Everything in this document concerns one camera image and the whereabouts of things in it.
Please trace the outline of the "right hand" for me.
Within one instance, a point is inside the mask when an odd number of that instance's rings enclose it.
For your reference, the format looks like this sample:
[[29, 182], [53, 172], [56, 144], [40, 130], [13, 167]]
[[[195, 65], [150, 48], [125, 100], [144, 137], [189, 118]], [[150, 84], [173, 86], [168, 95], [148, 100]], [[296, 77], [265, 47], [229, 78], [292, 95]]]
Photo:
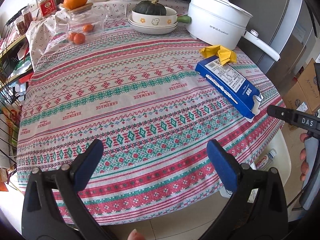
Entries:
[[[301, 142], [306, 141], [306, 139], [308, 139], [309, 136], [306, 133], [302, 133], [300, 135], [300, 140]], [[306, 175], [308, 174], [309, 171], [309, 165], [306, 161], [306, 149], [303, 148], [300, 152], [300, 160], [302, 161], [301, 167], [300, 167], [300, 171], [301, 171], [301, 175], [300, 175], [300, 181], [304, 181], [306, 178]]]

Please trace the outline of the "left hand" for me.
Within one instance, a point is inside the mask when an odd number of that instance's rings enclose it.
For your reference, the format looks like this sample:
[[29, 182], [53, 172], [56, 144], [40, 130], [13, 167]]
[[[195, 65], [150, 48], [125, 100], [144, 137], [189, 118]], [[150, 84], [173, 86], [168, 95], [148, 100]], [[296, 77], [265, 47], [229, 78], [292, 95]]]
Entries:
[[139, 231], [137, 231], [137, 229], [133, 229], [130, 232], [127, 240], [145, 240], [145, 237]]

